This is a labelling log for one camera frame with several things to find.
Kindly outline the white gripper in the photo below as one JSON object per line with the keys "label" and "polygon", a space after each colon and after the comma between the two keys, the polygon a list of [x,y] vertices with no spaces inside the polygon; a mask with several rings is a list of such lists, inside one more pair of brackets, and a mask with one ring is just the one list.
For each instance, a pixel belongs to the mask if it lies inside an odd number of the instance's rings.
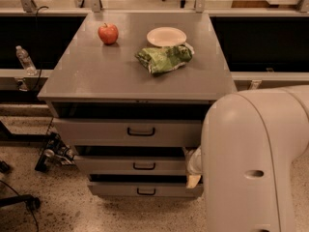
{"label": "white gripper", "polygon": [[201,180],[202,168],[202,154],[201,148],[187,149],[183,148],[186,165],[186,187],[188,189],[194,189]]}

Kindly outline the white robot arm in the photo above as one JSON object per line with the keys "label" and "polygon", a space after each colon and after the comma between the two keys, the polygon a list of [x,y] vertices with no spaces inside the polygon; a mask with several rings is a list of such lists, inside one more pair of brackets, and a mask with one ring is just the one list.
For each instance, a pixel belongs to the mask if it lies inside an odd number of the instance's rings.
{"label": "white robot arm", "polygon": [[309,86],[216,101],[187,170],[203,176],[208,232],[295,232],[291,165],[308,150]]}

